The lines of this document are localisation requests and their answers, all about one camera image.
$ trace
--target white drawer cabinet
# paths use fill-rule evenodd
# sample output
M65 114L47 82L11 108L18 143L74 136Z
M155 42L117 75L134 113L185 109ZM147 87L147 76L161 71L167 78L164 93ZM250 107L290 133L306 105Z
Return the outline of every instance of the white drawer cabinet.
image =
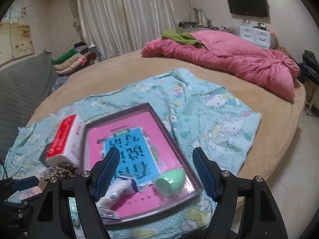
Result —
M244 26L240 27L240 37L265 49L274 48L276 41L269 31Z

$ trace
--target floor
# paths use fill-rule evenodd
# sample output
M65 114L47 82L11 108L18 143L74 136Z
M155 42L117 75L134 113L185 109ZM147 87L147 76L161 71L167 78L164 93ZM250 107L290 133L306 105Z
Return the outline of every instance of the floor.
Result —
M319 206L319 118L303 112L292 143L267 181L286 225L288 238L297 239ZM238 231L242 208L232 230Z

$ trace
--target television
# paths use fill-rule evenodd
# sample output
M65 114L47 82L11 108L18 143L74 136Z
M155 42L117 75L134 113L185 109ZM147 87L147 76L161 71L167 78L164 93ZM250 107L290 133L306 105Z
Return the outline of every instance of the television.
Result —
M267 0L228 0L230 13L268 17Z

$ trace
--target beige bed sheet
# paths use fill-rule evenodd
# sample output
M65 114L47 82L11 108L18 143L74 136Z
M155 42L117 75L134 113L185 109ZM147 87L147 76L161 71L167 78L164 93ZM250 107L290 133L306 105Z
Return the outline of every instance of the beige bed sheet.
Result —
M294 102L289 103L263 88L227 73L176 59L142 58L141 52L136 51L92 65L71 75L63 86L41 103L28 125L89 95L111 92L177 68L186 68L200 79L225 86L254 112L262 114L254 144L238 176L252 179L261 175L268 179L291 143L303 111L306 92L298 81L295 82Z

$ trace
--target curtain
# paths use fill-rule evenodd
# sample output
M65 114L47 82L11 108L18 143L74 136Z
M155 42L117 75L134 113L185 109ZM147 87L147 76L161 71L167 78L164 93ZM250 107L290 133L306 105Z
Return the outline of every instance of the curtain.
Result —
M103 59L141 49L175 29L172 0L76 0L83 37Z

